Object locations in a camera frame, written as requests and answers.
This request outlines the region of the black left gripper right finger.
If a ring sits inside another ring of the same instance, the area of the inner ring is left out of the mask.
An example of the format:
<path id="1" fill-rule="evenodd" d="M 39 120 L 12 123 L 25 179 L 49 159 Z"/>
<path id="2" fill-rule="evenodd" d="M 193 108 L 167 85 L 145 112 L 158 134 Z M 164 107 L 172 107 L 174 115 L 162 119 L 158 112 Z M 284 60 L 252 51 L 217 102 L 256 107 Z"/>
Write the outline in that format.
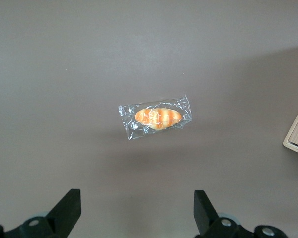
<path id="1" fill-rule="evenodd" d="M 248 231 L 228 216 L 220 217 L 203 190 L 194 191 L 194 219 L 199 231 L 197 238 L 287 238 L 280 229 L 259 225 Z"/>

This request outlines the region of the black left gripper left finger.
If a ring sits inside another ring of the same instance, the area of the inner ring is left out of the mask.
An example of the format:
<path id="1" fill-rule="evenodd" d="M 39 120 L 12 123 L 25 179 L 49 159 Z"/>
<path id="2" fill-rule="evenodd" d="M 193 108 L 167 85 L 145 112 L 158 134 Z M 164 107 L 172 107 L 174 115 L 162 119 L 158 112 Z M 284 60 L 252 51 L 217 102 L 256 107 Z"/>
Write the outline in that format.
<path id="1" fill-rule="evenodd" d="M 81 216 L 80 189 L 70 189 L 46 216 L 36 216 L 5 231 L 0 238 L 66 238 Z"/>

